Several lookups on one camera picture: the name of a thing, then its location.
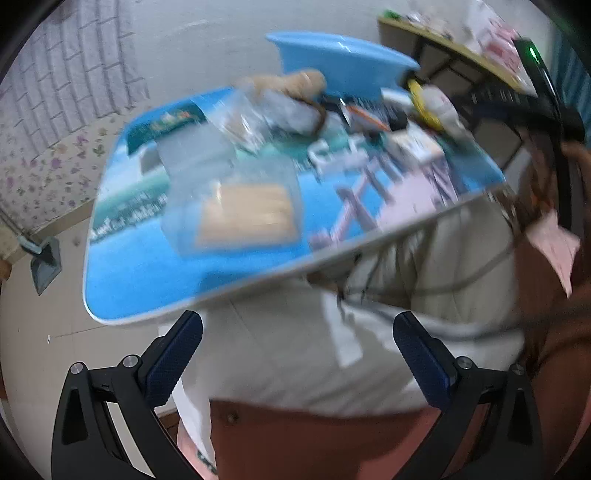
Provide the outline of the white sun plush toy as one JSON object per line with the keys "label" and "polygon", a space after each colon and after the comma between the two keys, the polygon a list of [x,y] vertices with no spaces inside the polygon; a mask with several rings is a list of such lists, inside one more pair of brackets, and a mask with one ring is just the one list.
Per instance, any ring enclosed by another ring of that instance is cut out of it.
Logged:
{"label": "white sun plush toy", "polygon": [[431,129],[452,137],[468,133],[454,104],[437,86],[422,86],[418,81],[410,80],[408,89],[418,118]]}

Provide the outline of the brown plush bear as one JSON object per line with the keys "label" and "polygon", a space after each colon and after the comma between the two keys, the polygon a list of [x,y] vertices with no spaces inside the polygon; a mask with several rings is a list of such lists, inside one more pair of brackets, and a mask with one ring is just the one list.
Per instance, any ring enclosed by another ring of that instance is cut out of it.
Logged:
{"label": "brown plush bear", "polygon": [[235,87],[246,94],[271,128],[317,137],[325,127],[328,112],[318,97],[325,92],[327,81],[317,69],[245,77],[235,82]]}

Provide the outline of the clear box of toothpicks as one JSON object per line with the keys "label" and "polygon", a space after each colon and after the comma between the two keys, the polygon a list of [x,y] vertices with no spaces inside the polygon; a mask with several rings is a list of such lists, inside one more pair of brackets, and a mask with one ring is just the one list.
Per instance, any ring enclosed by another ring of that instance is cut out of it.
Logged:
{"label": "clear box of toothpicks", "polygon": [[155,141],[169,179],[161,227],[181,255],[297,242],[303,201],[294,161],[242,155],[211,124]]}

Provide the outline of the yellow side table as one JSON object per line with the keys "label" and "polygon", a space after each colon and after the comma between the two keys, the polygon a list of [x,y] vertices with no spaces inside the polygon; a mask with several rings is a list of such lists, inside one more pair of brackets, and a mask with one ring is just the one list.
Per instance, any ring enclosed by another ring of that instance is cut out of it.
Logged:
{"label": "yellow side table", "polygon": [[406,20],[379,16],[377,23],[384,46],[401,50],[420,65],[419,71],[407,78],[434,83],[441,75],[450,74],[467,83],[471,90],[503,84],[526,92],[527,85],[517,76],[460,43]]}

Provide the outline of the grey dustpan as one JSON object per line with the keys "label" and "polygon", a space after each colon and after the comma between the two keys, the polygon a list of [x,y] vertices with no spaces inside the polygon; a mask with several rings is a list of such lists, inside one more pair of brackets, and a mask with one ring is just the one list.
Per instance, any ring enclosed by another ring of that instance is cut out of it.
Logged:
{"label": "grey dustpan", "polygon": [[31,256],[32,280],[37,294],[41,296],[62,271],[58,239],[49,236],[40,240],[35,234],[19,227],[4,210],[1,210],[1,221],[15,235],[20,248]]}

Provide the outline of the blue plastic basin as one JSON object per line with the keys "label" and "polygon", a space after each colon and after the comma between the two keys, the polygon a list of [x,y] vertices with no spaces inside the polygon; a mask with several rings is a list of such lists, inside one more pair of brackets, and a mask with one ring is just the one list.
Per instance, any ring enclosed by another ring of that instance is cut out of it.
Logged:
{"label": "blue plastic basin", "polygon": [[407,74],[420,69],[408,55],[383,45],[342,35],[283,31],[266,35],[279,50],[283,72],[322,72],[325,93],[379,100],[382,90],[399,89]]}

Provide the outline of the printed blue table mat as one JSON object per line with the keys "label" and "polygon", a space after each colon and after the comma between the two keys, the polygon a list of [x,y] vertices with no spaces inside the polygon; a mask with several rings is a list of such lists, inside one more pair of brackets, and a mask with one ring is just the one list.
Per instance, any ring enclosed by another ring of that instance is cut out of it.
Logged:
{"label": "printed blue table mat", "polygon": [[335,262],[502,186],[474,142],[410,125],[436,157],[408,167],[337,116],[290,137],[221,89],[149,111],[106,163],[87,237],[83,301],[105,325],[215,302]]}

